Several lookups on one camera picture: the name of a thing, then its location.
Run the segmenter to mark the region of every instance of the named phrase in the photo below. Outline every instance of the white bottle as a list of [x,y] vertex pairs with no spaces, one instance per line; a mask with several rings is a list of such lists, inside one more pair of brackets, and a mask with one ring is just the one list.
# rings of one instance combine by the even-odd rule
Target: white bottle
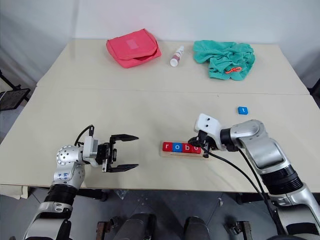
[[175,51],[175,54],[172,56],[171,60],[170,60],[170,65],[172,67],[176,67],[178,66],[178,63],[180,61],[180,58],[182,57],[182,55],[184,54],[184,50],[185,50],[185,47],[184,46],[180,46],[178,48],[177,51]]

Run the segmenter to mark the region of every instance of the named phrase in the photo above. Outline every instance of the red pouch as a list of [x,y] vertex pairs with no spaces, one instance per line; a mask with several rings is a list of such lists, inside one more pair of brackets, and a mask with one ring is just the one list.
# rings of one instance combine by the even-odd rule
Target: red pouch
[[145,29],[106,41],[106,48],[122,67],[131,68],[161,56],[155,37]]

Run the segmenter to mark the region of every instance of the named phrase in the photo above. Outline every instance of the white table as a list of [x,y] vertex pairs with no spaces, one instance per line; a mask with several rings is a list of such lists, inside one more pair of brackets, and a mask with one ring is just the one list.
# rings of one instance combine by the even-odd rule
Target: white table
[[[74,61],[67,60],[69,46],[38,83],[0,145],[0,184],[48,187],[56,169],[57,150],[72,144],[84,127],[93,124],[94,135],[101,141],[107,142],[112,134],[139,137],[115,145],[116,165],[139,167],[102,173],[100,167],[87,165],[82,187],[254,192],[242,175],[217,159],[160,156],[161,141],[187,141],[194,137],[195,120],[200,113],[206,113],[225,127],[261,120],[300,178],[312,192],[320,192],[320,110],[278,47],[253,45],[257,54],[255,67],[244,81],[236,82],[209,79],[205,67],[193,62],[188,48],[179,67],[169,67],[166,55],[171,55],[179,42],[160,43],[161,58],[131,69],[115,64],[103,52],[104,46],[99,45],[103,43],[77,40],[73,44],[83,46],[75,48]],[[274,62],[283,70],[283,78],[278,81],[265,66],[276,68]],[[191,83],[195,81],[197,86],[205,87],[194,87]],[[238,106],[247,106],[249,115],[238,115]],[[239,153],[217,154],[253,178]]]

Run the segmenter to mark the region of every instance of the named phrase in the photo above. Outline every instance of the gray floor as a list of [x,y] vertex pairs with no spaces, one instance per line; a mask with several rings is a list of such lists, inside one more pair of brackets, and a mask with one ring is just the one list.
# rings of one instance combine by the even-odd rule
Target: gray floor
[[[46,190],[36,189],[28,199],[0,196],[0,239],[8,240],[11,236],[21,239],[46,194]],[[157,240],[182,239],[183,226],[189,216],[201,217],[207,223],[213,240],[243,239],[242,235],[229,235],[224,229],[223,224],[229,217],[250,221],[254,240],[265,240],[276,235],[263,202],[238,205],[229,195],[221,192],[132,190],[124,200],[113,191],[105,202],[77,196],[70,219],[71,237],[74,240],[95,239],[98,221],[108,221],[114,216],[125,220],[141,212],[156,214]],[[111,240],[114,236],[115,230],[108,233],[105,239]]]

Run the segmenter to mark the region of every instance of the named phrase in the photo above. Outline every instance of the white wall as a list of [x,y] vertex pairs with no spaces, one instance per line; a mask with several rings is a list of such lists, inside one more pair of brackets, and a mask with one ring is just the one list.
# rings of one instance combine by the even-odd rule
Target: white wall
[[34,84],[70,38],[146,28],[159,40],[277,43],[312,87],[320,78],[319,13],[319,0],[0,0],[0,67]]

